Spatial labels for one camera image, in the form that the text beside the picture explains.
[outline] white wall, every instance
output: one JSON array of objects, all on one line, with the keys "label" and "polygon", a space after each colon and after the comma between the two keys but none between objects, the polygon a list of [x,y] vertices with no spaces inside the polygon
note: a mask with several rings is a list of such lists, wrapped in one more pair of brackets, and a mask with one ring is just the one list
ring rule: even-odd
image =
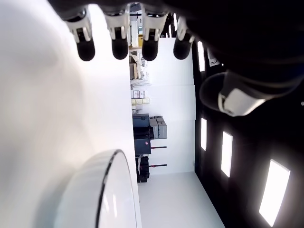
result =
[{"label": "white wall", "polygon": [[2,0],[0,11],[0,227],[52,228],[75,170],[120,148],[141,228],[128,58],[113,57],[101,11],[90,8],[90,62],[79,59],[73,36],[46,1]]},{"label": "white wall", "polygon": [[150,176],[138,191],[143,228],[224,228],[194,172]]},{"label": "white wall", "polygon": [[146,91],[150,104],[144,104],[140,113],[162,115],[168,130],[167,139],[151,141],[151,146],[167,146],[152,150],[150,164],[168,164],[151,168],[150,174],[194,171],[195,87],[193,85],[192,54],[178,60],[173,54],[174,38],[161,38],[155,60],[147,65],[150,86]]}]

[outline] ceiling light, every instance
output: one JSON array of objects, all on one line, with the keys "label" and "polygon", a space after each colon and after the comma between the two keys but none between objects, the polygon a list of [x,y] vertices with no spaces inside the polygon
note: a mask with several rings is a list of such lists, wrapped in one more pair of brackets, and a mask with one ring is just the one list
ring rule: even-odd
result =
[{"label": "ceiling light", "polygon": [[202,42],[198,42],[198,52],[199,52],[199,71],[202,72],[205,70],[205,57],[204,57],[204,48]]},{"label": "ceiling light", "polygon": [[176,14],[173,14],[174,29],[177,30]]},{"label": "ceiling light", "polygon": [[232,157],[232,136],[226,132],[223,132],[221,168],[228,177],[230,177],[231,157]]},{"label": "ceiling light", "polygon": [[289,174],[290,170],[274,160],[270,161],[267,182],[259,212],[271,227],[274,225],[279,213]]},{"label": "ceiling light", "polygon": [[207,148],[207,120],[204,118],[200,121],[200,146],[204,151]]},{"label": "ceiling light", "polygon": [[172,32],[171,32],[171,25],[169,25],[169,37],[172,37]]}]

